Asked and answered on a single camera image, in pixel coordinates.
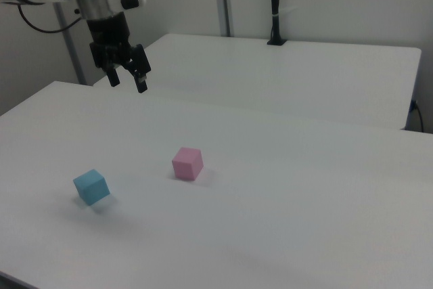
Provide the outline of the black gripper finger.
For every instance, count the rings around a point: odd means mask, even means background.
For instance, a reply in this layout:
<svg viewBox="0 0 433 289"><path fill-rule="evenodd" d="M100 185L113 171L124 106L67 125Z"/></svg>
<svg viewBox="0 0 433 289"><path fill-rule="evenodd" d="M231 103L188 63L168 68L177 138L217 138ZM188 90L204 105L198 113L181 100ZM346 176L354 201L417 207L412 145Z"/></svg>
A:
<svg viewBox="0 0 433 289"><path fill-rule="evenodd" d="M117 71L116 71L115 68L113 68L113 67L109 67L109 68L106 70L106 75L107 75L108 80L109 80L109 82L110 82L110 85L111 85L112 87L116 87L117 85L120 84L120 80L119 80L119 77L118 77L118 74L117 74Z"/></svg>
<svg viewBox="0 0 433 289"><path fill-rule="evenodd" d="M139 93L143 93L147 91L147 73L140 72L138 70L134 71L133 77L135 80L135 84Z"/></svg>

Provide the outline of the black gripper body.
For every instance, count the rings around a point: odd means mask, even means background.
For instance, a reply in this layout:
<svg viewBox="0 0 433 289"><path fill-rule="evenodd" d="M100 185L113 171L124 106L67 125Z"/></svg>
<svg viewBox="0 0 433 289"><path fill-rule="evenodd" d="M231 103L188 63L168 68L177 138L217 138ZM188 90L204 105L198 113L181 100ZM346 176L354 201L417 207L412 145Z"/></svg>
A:
<svg viewBox="0 0 433 289"><path fill-rule="evenodd" d="M91 53L95 65L106 74L114 74L118 66L131 74L147 74L151 66L141 44L131 45L130 31L121 12L109 18L87 20L92 42Z"/></svg>

